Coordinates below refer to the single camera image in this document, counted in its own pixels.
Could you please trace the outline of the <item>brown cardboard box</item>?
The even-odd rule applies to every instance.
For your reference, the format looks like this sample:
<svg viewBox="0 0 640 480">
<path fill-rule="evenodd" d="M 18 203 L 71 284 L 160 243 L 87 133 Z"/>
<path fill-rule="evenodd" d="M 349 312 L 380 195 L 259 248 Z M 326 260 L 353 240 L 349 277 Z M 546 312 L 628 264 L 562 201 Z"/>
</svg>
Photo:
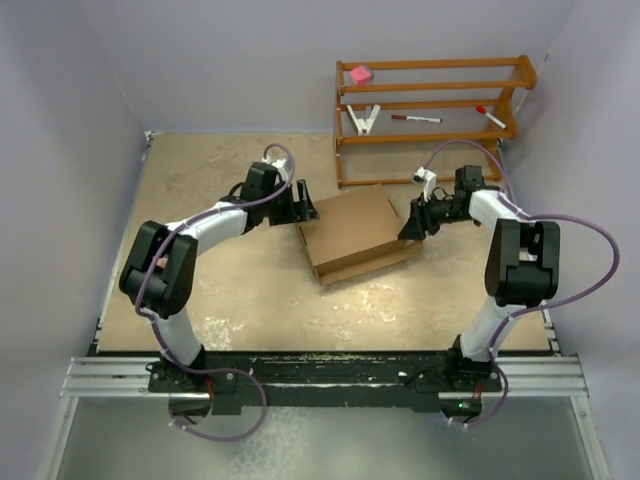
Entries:
<svg viewBox="0 0 640 480">
<path fill-rule="evenodd" d="M 321 200 L 319 218 L 298 224 L 298 238 L 322 286 L 373 272 L 419 255 L 420 241 L 398 238 L 403 226 L 381 185 Z"/>
</svg>

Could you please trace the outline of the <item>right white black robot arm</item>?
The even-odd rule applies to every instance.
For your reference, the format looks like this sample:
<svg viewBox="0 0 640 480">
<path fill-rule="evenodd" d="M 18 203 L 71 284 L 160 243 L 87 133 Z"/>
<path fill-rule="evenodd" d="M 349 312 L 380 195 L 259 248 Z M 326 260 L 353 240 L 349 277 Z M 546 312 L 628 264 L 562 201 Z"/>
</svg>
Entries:
<svg viewBox="0 0 640 480">
<path fill-rule="evenodd" d="M 413 181 L 422 186 L 410 202 L 409 216 L 398 238 L 422 241 L 440 227 L 471 221 L 491 234 L 484 271 L 487 298 L 472 325 L 447 352 L 446 383 L 467 391 L 497 371 L 491 360 L 510 333 L 521 309 L 552 299 L 559 283 L 560 228 L 551 221 L 526 219 L 498 186 L 485 183 L 479 166 L 456 170 L 454 192 L 435 195 L 437 175 L 419 168 Z"/>
</svg>

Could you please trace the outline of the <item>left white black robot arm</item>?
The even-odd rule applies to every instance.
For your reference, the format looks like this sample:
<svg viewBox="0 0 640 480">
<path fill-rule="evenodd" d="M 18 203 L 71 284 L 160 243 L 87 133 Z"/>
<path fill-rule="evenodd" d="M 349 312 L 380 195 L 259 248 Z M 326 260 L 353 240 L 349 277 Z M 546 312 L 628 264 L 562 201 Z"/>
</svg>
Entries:
<svg viewBox="0 0 640 480">
<path fill-rule="evenodd" d="M 149 321 L 161 354 L 174 364 L 171 381 L 182 391 L 198 390 L 206 378 L 204 347 L 187 311 L 198 257 L 264 221 L 279 226 L 318 219 L 306 181 L 293 176 L 283 159 L 265 158 L 208 209 L 180 221 L 146 221 L 139 227 L 119 290 Z"/>
</svg>

